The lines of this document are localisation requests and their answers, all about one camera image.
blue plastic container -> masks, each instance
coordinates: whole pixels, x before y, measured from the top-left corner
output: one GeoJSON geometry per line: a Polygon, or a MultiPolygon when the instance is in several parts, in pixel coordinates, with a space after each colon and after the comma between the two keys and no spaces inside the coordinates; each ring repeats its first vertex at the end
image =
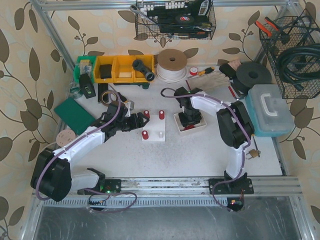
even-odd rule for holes
{"type": "Polygon", "coordinates": [[[258,137],[279,137],[295,127],[288,105],[274,84],[258,84],[245,98],[254,134],[258,137]]]}

wire basket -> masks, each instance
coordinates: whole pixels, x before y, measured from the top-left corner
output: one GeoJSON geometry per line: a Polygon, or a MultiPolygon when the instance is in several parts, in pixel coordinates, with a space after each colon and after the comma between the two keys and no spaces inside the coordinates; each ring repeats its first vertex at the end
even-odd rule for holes
{"type": "MultiPolygon", "coordinates": [[[[211,1],[210,7],[205,15],[193,15],[192,7],[180,7],[177,9],[166,9],[166,1],[144,1],[136,2],[139,9],[146,9],[147,6],[153,6],[153,11],[147,11],[147,16],[152,18],[158,24],[154,24],[147,19],[141,17],[139,14],[135,15],[135,32],[136,40],[155,39],[162,47],[167,42],[172,42],[172,39],[181,40],[211,40],[216,30],[216,18],[211,1]],[[179,19],[186,19],[193,22],[193,24],[177,24],[176,17],[179,19]]],[[[175,4],[185,3],[184,1],[175,1],[175,4]]]]}
{"type": "MultiPolygon", "coordinates": [[[[296,46],[308,46],[315,43],[313,37],[315,36],[314,34],[318,33],[311,33],[310,27],[318,28],[318,25],[306,10],[301,16],[284,16],[274,20],[279,26],[279,31],[276,31],[269,24],[265,24],[264,27],[272,33],[271,37],[268,37],[261,29],[259,30],[262,47],[270,62],[283,99],[312,99],[320,93],[320,78],[303,82],[296,78],[295,80],[299,80],[299,83],[291,84],[285,82],[281,74],[279,74],[277,59],[283,51],[296,46]]],[[[295,57],[287,67],[294,71],[295,74],[314,73],[320,71],[319,60],[315,61],[313,57],[307,56],[303,66],[298,67],[298,63],[295,62],[301,61],[301,56],[299,56],[295,57]]]]}

screwdriver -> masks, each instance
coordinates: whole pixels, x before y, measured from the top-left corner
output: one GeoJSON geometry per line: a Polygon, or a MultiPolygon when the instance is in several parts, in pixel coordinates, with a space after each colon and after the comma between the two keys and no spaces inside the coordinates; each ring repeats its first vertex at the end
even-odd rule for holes
{"type": "Polygon", "coordinates": [[[209,74],[209,73],[212,73],[213,71],[215,70],[215,68],[212,66],[212,67],[208,67],[208,68],[206,68],[205,70],[203,70],[203,71],[200,71],[200,72],[198,72],[198,76],[202,76],[202,75],[204,75],[204,74],[209,74]]]}

green box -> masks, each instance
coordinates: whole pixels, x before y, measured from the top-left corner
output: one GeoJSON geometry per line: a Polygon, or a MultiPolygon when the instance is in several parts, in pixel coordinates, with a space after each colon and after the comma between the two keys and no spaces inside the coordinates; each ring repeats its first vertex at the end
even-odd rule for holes
{"type": "Polygon", "coordinates": [[[95,69],[96,59],[97,59],[97,56],[78,56],[78,58],[76,59],[76,65],[75,65],[74,71],[73,71],[73,78],[76,83],[79,83],[80,69],[79,69],[78,64],[80,63],[81,60],[90,60],[90,63],[92,64],[90,78],[91,78],[91,82],[93,84],[95,83],[94,69],[95,69]]]}

black cylindrical object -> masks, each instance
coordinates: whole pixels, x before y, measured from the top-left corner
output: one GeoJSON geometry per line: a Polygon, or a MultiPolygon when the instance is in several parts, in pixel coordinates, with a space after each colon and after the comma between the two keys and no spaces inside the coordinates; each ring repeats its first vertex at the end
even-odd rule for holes
{"type": "Polygon", "coordinates": [[[132,67],[134,70],[141,72],[145,79],[148,82],[151,82],[153,79],[155,79],[155,74],[151,71],[150,68],[148,68],[140,59],[136,59],[132,63],[132,67]]]}

